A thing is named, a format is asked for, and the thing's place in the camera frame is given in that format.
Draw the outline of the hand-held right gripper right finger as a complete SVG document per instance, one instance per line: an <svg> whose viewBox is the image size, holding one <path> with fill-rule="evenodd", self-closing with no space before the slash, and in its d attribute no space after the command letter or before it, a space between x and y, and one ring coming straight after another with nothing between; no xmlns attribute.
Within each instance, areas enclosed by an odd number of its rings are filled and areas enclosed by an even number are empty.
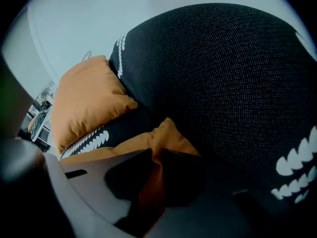
<svg viewBox="0 0 317 238"><path fill-rule="evenodd" d="M167 207L150 238L244 238L251 225L233 194L246 176L218 158L165 153Z"/></svg>

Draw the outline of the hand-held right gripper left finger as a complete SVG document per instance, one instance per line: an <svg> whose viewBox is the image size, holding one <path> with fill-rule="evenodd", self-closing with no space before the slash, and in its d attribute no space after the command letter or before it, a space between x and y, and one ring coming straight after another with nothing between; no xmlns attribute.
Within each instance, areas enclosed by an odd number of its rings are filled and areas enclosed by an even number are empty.
<svg viewBox="0 0 317 238"><path fill-rule="evenodd" d="M148 191L151 149L62 168L84 202L114 227L148 232L163 214L161 198Z"/></svg>

